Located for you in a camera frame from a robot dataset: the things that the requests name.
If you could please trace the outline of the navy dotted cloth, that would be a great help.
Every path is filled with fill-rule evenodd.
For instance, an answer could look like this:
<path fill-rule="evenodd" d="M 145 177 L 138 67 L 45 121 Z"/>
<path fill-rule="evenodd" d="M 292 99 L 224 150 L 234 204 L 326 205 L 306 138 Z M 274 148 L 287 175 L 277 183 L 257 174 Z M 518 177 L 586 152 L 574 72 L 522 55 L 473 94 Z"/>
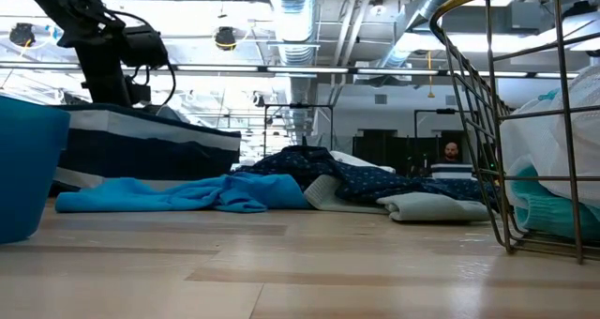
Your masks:
<path fill-rule="evenodd" d="M 337 161 L 324 147 L 292 145 L 257 163 L 237 168 L 257 175 L 290 175 L 301 190 L 306 190 L 321 175 L 340 181 L 335 195 L 345 201 L 373 204 L 382 197 L 411 192 L 441 194 L 459 201 L 482 203 L 494 198 L 495 187 L 471 179 L 433 179 L 405 177 L 379 167 L 355 166 Z"/>

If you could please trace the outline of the large spiral ceiling duct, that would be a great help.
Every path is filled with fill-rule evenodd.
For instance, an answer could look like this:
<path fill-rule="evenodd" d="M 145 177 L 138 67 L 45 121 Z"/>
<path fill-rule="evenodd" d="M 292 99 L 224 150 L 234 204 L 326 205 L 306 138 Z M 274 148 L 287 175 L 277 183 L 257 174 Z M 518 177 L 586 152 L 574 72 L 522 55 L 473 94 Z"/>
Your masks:
<path fill-rule="evenodd" d="M 314 9 L 316 0 L 270 0 L 274 10 L 276 38 L 286 42 L 278 48 L 280 64 L 284 67 L 309 67 L 314 64 L 315 47 L 300 46 L 313 42 Z M 309 103 L 314 99 L 314 79 L 306 76 L 290 77 L 289 103 Z M 292 130 L 296 135 L 312 132 L 310 109 L 290 110 Z"/>

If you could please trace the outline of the light grey folded towel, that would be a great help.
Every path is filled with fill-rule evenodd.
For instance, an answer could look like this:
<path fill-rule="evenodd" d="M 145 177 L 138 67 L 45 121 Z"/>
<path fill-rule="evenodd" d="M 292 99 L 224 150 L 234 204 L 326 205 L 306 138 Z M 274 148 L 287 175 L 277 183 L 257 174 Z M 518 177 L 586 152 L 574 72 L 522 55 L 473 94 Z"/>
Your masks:
<path fill-rule="evenodd" d="M 377 204 L 389 212 L 389 218 L 399 222 L 488 221 L 485 205 L 458 201 L 441 194 L 411 192 L 379 198 Z"/>

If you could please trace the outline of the blue plastic bin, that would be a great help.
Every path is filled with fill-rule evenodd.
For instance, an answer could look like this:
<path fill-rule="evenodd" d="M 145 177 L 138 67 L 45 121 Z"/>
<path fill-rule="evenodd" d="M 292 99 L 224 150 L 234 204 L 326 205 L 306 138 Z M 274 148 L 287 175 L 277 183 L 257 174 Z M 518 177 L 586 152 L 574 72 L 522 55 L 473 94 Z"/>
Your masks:
<path fill-rule="evenodd" d="M 0 97 L 0 244 L 38 229 L 69 119 L 57 108 Z"/>

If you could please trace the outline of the white waffle cloth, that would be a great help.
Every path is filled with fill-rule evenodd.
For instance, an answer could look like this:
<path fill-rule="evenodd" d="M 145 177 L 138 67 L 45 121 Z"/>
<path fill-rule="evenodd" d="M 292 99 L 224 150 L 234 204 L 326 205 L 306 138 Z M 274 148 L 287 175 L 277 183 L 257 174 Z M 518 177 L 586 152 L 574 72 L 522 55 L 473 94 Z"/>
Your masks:
<path fill-rule="evenodd" d="M 570 107 L 600 105 L 600 66 L 568 82 Z M 600 110 L 571 114 L 577 175 L 600 176 Z M 505 120 L 500 124 L 504 170 L 513 175 L 524 158 L 538 174 L 567 176 L 564 119 L 560 114 Z"/>

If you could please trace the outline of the black room partition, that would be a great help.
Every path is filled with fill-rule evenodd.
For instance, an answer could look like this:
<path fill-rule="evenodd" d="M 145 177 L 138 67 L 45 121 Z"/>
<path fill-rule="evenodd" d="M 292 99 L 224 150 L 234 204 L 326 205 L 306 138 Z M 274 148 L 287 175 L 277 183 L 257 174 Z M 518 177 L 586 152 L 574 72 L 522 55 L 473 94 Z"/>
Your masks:
<path fill-rule="evenodd" d="M 432 136 L 398 136 L 392 130 L 368 129 L 352 139 L 352 154 L 399 175 L 425 175 L 432 164 L 443 163 L 447 144 L 458 147 L 457 159 L 463 161 L 461 146 L 465 133 L 457 130 L 434 132 Z"/>

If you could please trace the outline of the black ceiling device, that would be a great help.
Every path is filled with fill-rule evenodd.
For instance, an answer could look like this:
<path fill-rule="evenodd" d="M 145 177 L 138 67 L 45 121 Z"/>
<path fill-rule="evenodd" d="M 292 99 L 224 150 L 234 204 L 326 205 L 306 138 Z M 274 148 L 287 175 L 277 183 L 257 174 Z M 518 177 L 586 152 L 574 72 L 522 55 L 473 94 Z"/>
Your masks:
<path fill-rule="evenodd" d="M 36 42 L 31 23 L 17 23 L 9 32 L 9 40 L 20 47 L 30 47 Z"/>
<path fill-rule="evenodd" d="M 230 26 L 221 26 L 214 37 L 215 45 L 222 51 L 232 51 L 236 47 L 234 30 Z"/>

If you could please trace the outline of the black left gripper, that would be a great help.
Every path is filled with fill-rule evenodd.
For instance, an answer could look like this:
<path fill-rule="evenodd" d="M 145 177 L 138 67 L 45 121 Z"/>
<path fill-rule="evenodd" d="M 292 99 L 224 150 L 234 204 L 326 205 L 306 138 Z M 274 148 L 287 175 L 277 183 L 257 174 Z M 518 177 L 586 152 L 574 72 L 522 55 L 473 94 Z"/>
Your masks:
<path fill-rule="evenodd" d="M 135 84 L 125 76 L 116 49 L 111 43 L 80 45 L 75 48 L 85 82 L 95 103 L 132 107 L 151 100 L 149 85 Z"/>

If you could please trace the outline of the bright blue towel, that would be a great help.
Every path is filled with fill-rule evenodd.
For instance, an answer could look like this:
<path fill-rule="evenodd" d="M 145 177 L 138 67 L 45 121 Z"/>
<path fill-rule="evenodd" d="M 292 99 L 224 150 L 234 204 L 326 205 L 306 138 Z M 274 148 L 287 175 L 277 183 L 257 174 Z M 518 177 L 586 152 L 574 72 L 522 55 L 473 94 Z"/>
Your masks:
<path fill-rule="evenodd" d="M 58 213 L 158 212 L 214 209 L 231 213 L 262 213 L 271 209 L 309 209 L 291 175 L 245 172 L 192 181 L 154 190 L 134 178 L 111 179 L 95 188 L 62 192 Z"/>

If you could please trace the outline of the cream white cloth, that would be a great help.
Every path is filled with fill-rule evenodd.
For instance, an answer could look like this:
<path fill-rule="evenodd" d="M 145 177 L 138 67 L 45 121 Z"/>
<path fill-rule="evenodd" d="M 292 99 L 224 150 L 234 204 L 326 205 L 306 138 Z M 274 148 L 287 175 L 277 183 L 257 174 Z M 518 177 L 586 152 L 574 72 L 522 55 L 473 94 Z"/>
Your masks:
<path fill-rule="evenodd" d="M 376 167 L 392 174 L 396 172 L 392 167 L 379 166 L 343 152 L 332 150 L 330 154 L 336 161 L 341 163 L 357 167 Z M 307 187 L 304 196 L 311 206 L 321 211 L 388 214 L 387 210 L 380 205 L 358 205 L 339 199 L 335 192 L 340 184 L 341 181 L 331 175 L 320 175 Z"/>

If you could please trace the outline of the long ceiling light bar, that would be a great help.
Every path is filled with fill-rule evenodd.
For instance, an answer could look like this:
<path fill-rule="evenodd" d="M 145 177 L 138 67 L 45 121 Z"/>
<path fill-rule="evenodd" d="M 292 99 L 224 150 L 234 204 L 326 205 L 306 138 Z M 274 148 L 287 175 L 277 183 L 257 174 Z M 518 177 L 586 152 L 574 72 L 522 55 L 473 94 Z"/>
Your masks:
<path fill-rule="evenodd" d="M 44 63 L 0 61 L 0 68 L 39 70 L 82 70 L 76 63 Z M 420 68 L 334 68 L 334 67 L 289 67 L 289 66 L 234 66 L 234 65 L 172 65 L 174 71 L 184 72 L 236 72 L 236 73 L 283 73 L 283 74 L 340 74 L 373 76 L 450 76 L 460 75 L 460 70 Z"/>

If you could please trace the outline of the navy white striped cloth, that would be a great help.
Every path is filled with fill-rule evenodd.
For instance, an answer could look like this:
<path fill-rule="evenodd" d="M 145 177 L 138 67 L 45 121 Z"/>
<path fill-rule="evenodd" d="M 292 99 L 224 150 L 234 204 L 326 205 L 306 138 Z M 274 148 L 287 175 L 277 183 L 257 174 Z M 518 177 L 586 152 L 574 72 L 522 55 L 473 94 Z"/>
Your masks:
<path fill-rule="evenodd" d="M 240 158 L 240 132 L 192 125 L 168 107 L 158 114 L 111 104 L 60 108 L 70 122 L 52 195 L 122 177 L 165 190 L 225 175 Z"/>

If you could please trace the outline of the black metal frame stand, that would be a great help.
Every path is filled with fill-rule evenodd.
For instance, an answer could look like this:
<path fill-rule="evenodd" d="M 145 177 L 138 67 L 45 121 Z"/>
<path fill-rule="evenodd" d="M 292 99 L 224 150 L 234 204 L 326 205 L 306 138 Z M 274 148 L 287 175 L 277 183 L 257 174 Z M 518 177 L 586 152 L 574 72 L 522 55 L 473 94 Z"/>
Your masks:
<path fill-rule="evenodd" d="M 263 115 L 262 115 L 262 157 L 267 157 L 266 147 L 267 147 L 267 120 L 270 118 L 268 116 L 268 110 L 272 107 L 277 108 L 287 108 L 289 110 L 305 110 L 310 108 L 326 108 L 329 111 L 329 126 L 330 126 L 330 144 L 329 150 L 334 150 L 334 105 L 331 104 L 309 104 L 309 103 L 265 103 L 263 105 Z"/>
<path fill-rule="evenodd" d="M 413 138 L 417 141 L 420 138 L 420 134 L 418 131 L 420 120 L 419 114 L 436 114 L 436 115 L 455 115 L 458 114 L 458 111 L 452 108 L 441 108 L 441 109 L 417 109 L 412 113 L 412 121 L 413 121 Z M 455 137 L 455 138 L 463 138 L 465 136 L 465 131 L 463 129 L 433 129 L 431 134 L 436 138 L 446 137 Z"/>

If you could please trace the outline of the teal cloth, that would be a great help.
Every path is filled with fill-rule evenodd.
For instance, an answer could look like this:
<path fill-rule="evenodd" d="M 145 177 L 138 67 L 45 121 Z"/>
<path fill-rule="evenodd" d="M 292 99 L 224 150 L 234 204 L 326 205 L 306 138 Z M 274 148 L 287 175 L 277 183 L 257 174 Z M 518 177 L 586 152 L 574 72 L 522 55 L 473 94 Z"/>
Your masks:
<path fill-rule="evenodd" d="M 560 89 L 555 89 L 529 101 L 514 114 L 559 110 L 562 107 Z M 524 158 L 519 159 L 515 167 L 517 171 L 513 176 L 540 175 Z M 600 240 L 600 182 L 578 180 L 577 192 L 582 237 Z M 509 180 L 506 183 L 506 195 L 509 203 L 517 209 L 519 226 L 552 235 L 575 237 L 569 182 Z"/>

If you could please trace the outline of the person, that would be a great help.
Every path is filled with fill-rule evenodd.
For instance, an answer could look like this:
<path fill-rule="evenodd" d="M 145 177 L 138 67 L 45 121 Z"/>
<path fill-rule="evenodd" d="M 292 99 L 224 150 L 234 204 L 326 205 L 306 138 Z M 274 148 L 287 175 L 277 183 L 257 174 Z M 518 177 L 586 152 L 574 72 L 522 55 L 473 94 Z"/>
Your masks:
<path fill-rule="evenodd" d="M 458 144 L 449 142 L 444 146 L 442 157 L 430 166 L 431 175 L 437 179 L 471 179 L 473 166 L 463 163 L 459 157 Z"/>

